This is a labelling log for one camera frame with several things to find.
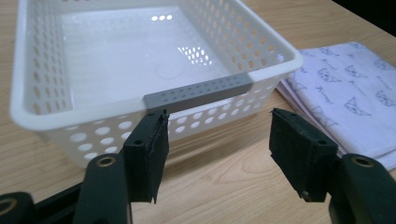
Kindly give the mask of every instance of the folded cloth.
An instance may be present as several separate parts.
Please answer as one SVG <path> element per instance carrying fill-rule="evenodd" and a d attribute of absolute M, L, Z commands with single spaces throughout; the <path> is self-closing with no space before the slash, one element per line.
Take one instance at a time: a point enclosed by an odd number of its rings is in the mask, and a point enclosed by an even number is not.
<path fill-rule="evenodd" d="M 340 154 L 396 167 L 396 69 L 360 43 L 302 49 L 304 65 L 279 91 L 329 135 Z"/>

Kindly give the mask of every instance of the white fabric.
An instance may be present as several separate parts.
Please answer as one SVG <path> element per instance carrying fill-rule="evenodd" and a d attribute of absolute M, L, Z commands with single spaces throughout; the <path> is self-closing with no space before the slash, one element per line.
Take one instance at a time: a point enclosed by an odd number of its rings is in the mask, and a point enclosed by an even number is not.
<path fill-rule="evenodd" d="M 303 49 L 278 89 L 342 149 L 396 167 L 396 69 L 360 43 Z"/>

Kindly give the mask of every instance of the basket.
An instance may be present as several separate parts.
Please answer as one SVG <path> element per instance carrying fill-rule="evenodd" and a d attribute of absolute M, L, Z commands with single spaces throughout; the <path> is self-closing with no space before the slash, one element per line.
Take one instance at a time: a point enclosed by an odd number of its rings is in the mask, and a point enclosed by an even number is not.
<path fill-rule="evenodd" d="M 240 1 L 20 0 L 10 114 L 85 167 L 150 110 L 170 141 L 254 114 L 302 63 Z"/>

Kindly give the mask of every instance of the wooden table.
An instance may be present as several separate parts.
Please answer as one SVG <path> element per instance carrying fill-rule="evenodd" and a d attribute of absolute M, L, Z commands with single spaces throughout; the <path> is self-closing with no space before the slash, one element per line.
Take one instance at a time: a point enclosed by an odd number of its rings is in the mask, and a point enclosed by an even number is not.
<path fill-rule="evenodd" d="M 0 1 L 0 194 L 39 202 L 84 170 L 9 118 L 16 2 Z M 396 65 L 395 37 L 330 0 L 245 2 L 298 49 L 359 41 Z M 158 203 L 134 203 L 135 223 L 330 223 L 329 200 L 299 199 L 270 157 L 273 107 L 290 109 L 275 91 L 261 113 L 172 143 Z"/>

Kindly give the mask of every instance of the basket hole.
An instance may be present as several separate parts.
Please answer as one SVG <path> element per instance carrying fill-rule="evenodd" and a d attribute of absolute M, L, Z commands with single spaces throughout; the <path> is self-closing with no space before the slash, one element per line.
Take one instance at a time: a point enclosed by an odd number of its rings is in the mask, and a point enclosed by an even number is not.
<path fill-rule="evenodd" d="M 267 59 L 263 58 L 262 59 L 262 66 L 266 66 L 268 64 Z"/>
<path fill-rule="evenodd" d="M 194 119 L 200 119 L 200 118 L 202 117 L 202 115 L 203 115 L 203 113 L 202 113 L 202 112 L 199 112 L 199 113 L 197 113 L 197 114 L 194 114 L 192 117 L 193 117 Z"/>
<path fill-rule="evenodd" d="M 35 91 L 35 97 L 37 97 L 37 99 L 40 99 L 40 90 L 38 89 L 37 86 L 34 86 L 34 91 Z"/>
<path fill-rule="evenodd" d="M 251 49 L 251 48 L 252 48 L 251 42 L 247 42 L 247 48 L 248 48 L 248 49 Z"/>
<path fill-rule="evenodd" d="M 213 121 L 213 118 L 208 118 L 207 120 L 205 120 L 205 124 L 209 124 Z"/>
<path fill-rule="evenodd" d="M 218 110 L 216 108 L 212 108 L 209 111 L 207 111 L 208 115 L 214 115 Z"/>
<path fill-rule="evenodd" d="M 235 105 L 236 106 L 241 106 L 244 102 L 245 102 L 245 100 L 240 100 Z"/>
<path fill-rule="evenodd" d="M 254 30 L 251 31 L 251 36 L 252 36 L 252 37 L 257 37 L 257 34 L 258 34 L 258 32 L 257 32 L 256 29 L 254 29 Z"/>
<path fill-rule="evenodd" d="M 231 115 L 232 115 L 232 116 L 235 116 L 235 115 L 238 114 L 238 112 L 239 112 L 239 109 L 235 109 L 235 110 L 233 110 L 233 112 L 231 112 Z"/>
<path fill-rule="evenodd" d="M 273 46 L 273 45 L 268 46 L 268 53 L 269 53 L 269 54 L 274 53 L 274 51 L 275 51 L 275 46 Z"/>
<path fill-rule="evenodd" d="M 227 113 L 222 113 L 219 116 L 219 119 L 225 119 L 225 117 L 227 117 Z"/>
<path fill-rule="evenodd" d="M 245 107 L 244 107 L 244 112 L 249 111 L 249 109 L 250 109 L 250 105 L 245 106 Z"/>
<path fill-rule="evenodd" d="M 180 126 L 180 127 L 176 128 L 176 133 L 182 133 L 185 129 L 186 129 L 185 126 Z"/>
<path fill-rule="evenodd" d="M 48 74 L 45 75 L 47 84 L 50 84 L 50 76 Z"/>
<path fill-rule="evenodd" d="M 105 149 L 105 153 L 115 153 L 117 150 L 117 147 L 108 147 Z"/>
<path fill-rule="evenodd" d="M 233 34 L 234 35 L 238 35 L 238 33 L 239 33 L 239 29 L 238 28 L 233 28 Z"/>
<path fill-rule="evenodd" d="M 87 143 L 87 144 L 83 144 L 81 146 L 78 146 L 78 150 L 79 151 L 89 151 L 89 150 L 92 149 L 92 147 L 93 147 L 93 144 Z"/>
<path fill-rule="evenodd" d="M 56 96 L 56 97 L 59 97 L 59 92 L 58 92 L 57 89 L 53 89 L 53 92 L 55 93 L 55 96 Z"/>
<path fill-rule="evenodd" d="M 122 115 L 122 116 L 117 117 L 117 119 L 126 119 L 126 118 L 128 118 L 128 115 Z"/>
<path fill-rule="evenodd" d="M 40 41 L 38 40 L 37 35 L 34 35 L 34 41 L 35 41 L 35 44 L 36 44 L 36 45 L 39 45 L 39 44 L 40 44 Z"/>
<path fill-rule="evenodd" d="M 65 128 L 65 130 L 67 130 L 67 131 L 74 131 L 77 129 L 78 129 L 78 126 L 72 126 L 72 127 Z"/>
<path fill-rule="evenodd" d="M 34 47 L 35 56 L 40 56 L 40 51 L 38 51 L 37 47 Z"/>
<path fill-rule="evenodd" d="M 50 71 L 49 65 L 47 64 L 47 62 L 44 62 L 44 69 L 46 69 L 46 72 Z"/>
<path fill-rule="evenodd" d="M 110 133 L 110 128 L 109 127 L 98 128 L 95 130 L 95 133 L 97 135 L 105 135 L 105 134 Z"/>
<path fill-rule="evenodd" d="M 33 77 L 37 83 L 40 83 L 40 75 L 37 72 L 33 72 Z"/>
<path fill-rule="evenodd" d="M 108 137 L 108 138 L 104 138 L 100 141 L 100 144 L 106 146 L 106 145 L 110 145 L 114 142 L 114 138 L 113 137 Z"/>
<path fill-rule="evenodd" d="M 230 104 L 224 105 L 223 108 L 222 108 L 222 110 L 224 110 L 224 111 L 225 111 L 225 110 L 228 110 L 228 109 L 230 108 L 230 106 L 231 106 Z"/>
<path fill-rule="evenodd" d="M 268 94 L 265 93 L 265 94 L 263 94 L 263 95 L 260 97 L 260 99 L 263 100 L 263 99 L 265 99 L 265 98 L 267 98 L 267 97 L 268 97 Z"/>
<path fill-rule="evenodd" d="M 119 124 L 119 128 L 121 130 L 126 130 L 132 127 L 132 122 L 131 121 L 124 121 L 123 123 Z"/>
<path fill-rule="evenodd" d="M 82 142 L 87 138 L 87 134 L 85 133 L 75 133 L 70 136 L 70 140 L 72 142 Z"/>
<path fill-rule="evenodd" d="M 252 102 L 254 102 L 255 100 L 256 100 L 256 97 L 253 96 L 253 97 L 251 97 L 250 99 L 248 99 L 248 102 L 249 102 L 249 103 L 252 103 Z"/>
<path fill-rule="evenodd" d="M 264 37 L 260 38 L 260 44 L 261 45 L 264 45 L 265 42 L 267 42 L 267 40 Z"/>
<path fill-rule="evenodd" d="M 259 51 L 258 49 L 256 49 L 256 50 L 254 51 L 254 56 L 255 56 L 256 58 L 260 56 L 260 51 Z"/>
<path fill-rule="evenodd" d="M 41 114 L 41 109 L 40 109 L 40 106 L 38 104 L 33 104 L 33 110 L 35 111 L 35 113 L 37 115 Z"/>
<path fill-rule="evenodd" d="M 47 111 L 48 111 L 49 113 L 52 113 L 52 107 L 51 107 L 51 105 L 50 105 L 50 102 L 46 102 L 46 108 L 47 108 Z"/>
<path fill-rule="evenodd" d="M 180 118 L 177 120 L 177 124 L 182 124 L 182 123 L 186 122 L 186 120 L 187 120 L 187 117 Z"/>
<path fill-rule="evenodd" d="M 250 27 L 250 23 L 248 23 L 248 22 L 245 22 L 245 30 L 248 30 L 248 28 Z"/>
<path fill-rule="evenodd" d="M 125 139 L 127 139 L 127 138 L 129 137 L 129 135 L 131 135 L 131 133 L 132 133 L 132 132 L 123 133 L 122 136 L 121 136 L 121 138 L 125 140 Z"/>
<path fill-rule="evenodd" d="M 61 109 L 61 107 L 59 106 L 59 102 L 58 102 L 58 101 L 55 102 L 55 107 L 56 107 L 56 109 L 57 109 L 58 111 Z"/>
<path fill-rule="evenodd" d="M 197 128 L 199 125 L 200 125 L 200 121 L 196 121 L 196 122 L 194 122 L 192 125 L 191 125 L 191 127 L 194 129 L 194 128 Z"/>
<path fill-rule="evenodd" d="M 95 121 L 93 124 L 102 124 L 102 123 L 104 123 L 105 121 L 103 120 L 103 119 L 101 119 L 101 120 L 97 120 L 97 121 Z"/>
<path fill-rule="evenodd" d="M 90 161 L 90 160 L 92 160 L 93 158 L 95 158 L 95 157 L 97 157 L 97 156 L 98 156 L 98 153 L 97 153 L 97 152 L 92 152 L 92 153 L 86 154 L 86 155 L 84 156 L 84 159 Z"/>
<path fill-rule="evenodd" d="M 239 36 L 239 41 L 240 42 L 245 42 L 245 36 L 244 35 Z"/>

